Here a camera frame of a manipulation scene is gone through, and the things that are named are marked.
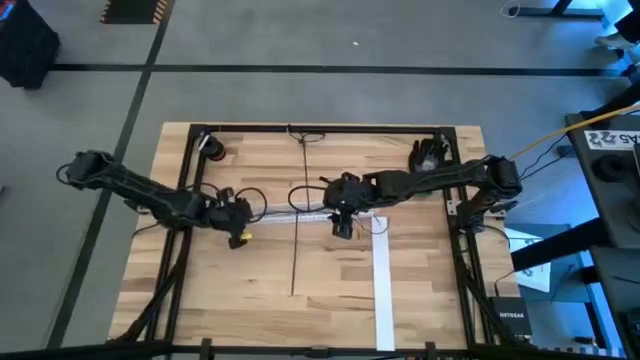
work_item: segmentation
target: black bag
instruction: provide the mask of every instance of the black bag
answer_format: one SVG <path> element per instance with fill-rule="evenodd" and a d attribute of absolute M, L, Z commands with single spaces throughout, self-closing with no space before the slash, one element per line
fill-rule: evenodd
<path fill-rule="evenodd" d="M 0 21 L 0 76 L 13 87 L 39 89 L 59 48 L 58 34 L 27 0 L 16 0 Z"/>

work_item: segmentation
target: wooden tabletop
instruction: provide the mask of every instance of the wooden tabletop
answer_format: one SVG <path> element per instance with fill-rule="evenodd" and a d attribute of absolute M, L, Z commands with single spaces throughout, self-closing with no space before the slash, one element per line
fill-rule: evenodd
<path fill-rule="evenodd" d="M 152 179 L 175 187 L 189 126 L 164 125 Z M 479 127 L 458 126 L 456 132 L 463 162 L 485 155 Z M 216 137 L 226 146 L 227 156 L 207 162 L 203 181 L 236 191 L 258 187 L 266 194 L 269 208 L 285 205 L 289 190 L 304 184 L 301 145 L 287 134 L 219 133 Z M 319 176 L 332 179 L 344 171 L 361 175 L 405 170 L 411 145 L 419 138 L 328 133 L 307 145 L 310 183 L 323 186 Z M 192 181 L 193 174 L 187 183 Z M 253 206 L 262 206 L 256 195 L 246 196 Z M 310 198 L 321 201 L 322 192 L 311 191 Z M 296 193 L 294 202 L 306 203 L 306 193 Z M 440 349 L 466 348 L 441 192 L 415 196 L 377 214 L 390 223 L 396 347 L 421 349 L 424 342 L 433 341 Z M 143 216 L 138 227 L 153 222 Z M 503 226 L 495 220 L 487 223 Z M 371 220 L 363 221 L 365 228 L 370 225 Z M 220 346 L 376 347 L 367 230 L 355 226 L 353 239 L 347 241 L 331 235 L 328 221 L 299 224 L 295 269 L 293 224 L 258 223 L 248 230 L 253 239 L 237 250 L 228 248 L 226 233 L 194 231 L 176 344 L 199 345 L 209 337 Z M 513 270 L 507 241 L 492 230 L 478 234 L 477 239 L 485 286 L 492 295 L 493 282 Z M 111 337 L 124 332 L 151 298 L 164 240 L 162 228 L 133 239 Z M 501 280 L 499 288 L 502 296 L 518 296 L 513 275 Z M 476 307 L 478 329 L 479 312 Z M 165 319 L 161 316 L 160 334 Z"/>

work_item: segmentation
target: black box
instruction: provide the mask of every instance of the black box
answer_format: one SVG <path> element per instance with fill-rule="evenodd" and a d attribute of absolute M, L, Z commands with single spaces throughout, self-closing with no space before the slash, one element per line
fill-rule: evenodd
<path fill-rule="evenodd" d="M 60 38 L 27 0 L 0 0 L 12 10 L 0 21 L 0 76 L 13 87 L 38 89 L 53 65 Z"/>
<path fill-rule="evenodd" d="M 516 336 L 531 336 L 531 324 L 524 299 L 519 297 L 492 297 L 491 303 L 502 322 Z"/>

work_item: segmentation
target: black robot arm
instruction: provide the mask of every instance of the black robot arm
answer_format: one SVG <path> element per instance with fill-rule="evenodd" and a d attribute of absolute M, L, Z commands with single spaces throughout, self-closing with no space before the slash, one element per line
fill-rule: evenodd
<path fill-rule="evenodd" d="M 495 156 L 425 172 L 380 171 L 363 175 L 362 181 L 350 173 L 343 173 L 337 180 L 322 180 L 328 183 L 324 206 L 337 210 L 331 217 L 333 234 L 345 239 L 350 239 L 353 232 L 352 215 L 360 211 L 393 206 L 415 194 L 458 186 L 479 189 L 471 200 L 457 206 L 458 228 L 478 232 L 490 207 L 522 191 L 515 163 Z"/>
<path fill-rule="evenodd" d="M 252 215 L 249 203 L 233 196 L 231 188 L 218 191 L 216 197 L 188 189 L 171 189 L 138 175 L 105 152 L 90 150 L 76 154 L 66 166 L 63 183 L 77 189 L 107 189 L 125 199 L 136 211 L 148 209 L 163 226 L 181 230 L 189 226 L 229 232 L 229 247 L 246 243 L 242 234 Z"/>

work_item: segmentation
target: yellow cable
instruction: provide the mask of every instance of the yellow cable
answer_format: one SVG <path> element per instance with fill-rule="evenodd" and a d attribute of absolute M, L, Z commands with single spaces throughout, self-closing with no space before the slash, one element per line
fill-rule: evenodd
<path fill-rule="evenodd" d="M 591 124 L 593 124 L 595 122 L 606 120 L 606 119 L 608 119 L 610 117 L 614 117 L 616 115 L 620 115 L 622 113 L 625 113 L 627 111 L 632 111 L 632 110 L 640 110 L 640 105 L 629 106 L 629 107 L 626 107 L 626 108 L 622 108 L 620 110 L 612 111 L 612 112 L 609 112 L 609 113 L 606 113 L 606 114 L 603 114 L 603 115 L 600 115 L 600 116 L 596 116 L 593 119 L 582 121 L 582 122 L 579 122 L 577 124 L 573 124 L 571 126 L 567 126 L 566 128 L 562 128 L 560 130 L 554 131 L 551 134 L 549 134 L 549 135 L 547 135 L 547 136 L 545 136 L 543 138 L 540 138 L 539 140 L 535 141 L 534 143 L 532 143 L 531 145 L 527 146 L 526 148 L 524 148 L 524 149 L 518 151 L 517 153 L 511 155 L 510 159 L 513 160 L 513 159 L 517 158 L 518 156 L 520 156 L 520 155 L 526 153 L 527 151 L 533 149 L 534 147 L 538 146 L 540 143 L 545 142 L 545 141 L 551 139 L 552 137 L 554 137 L 556 135 L 564 134 L 564 133 L 569 132 L 571 130 L 575 130 L 575 129 L 581 128 L 583 126 L 591 125 Z"/>

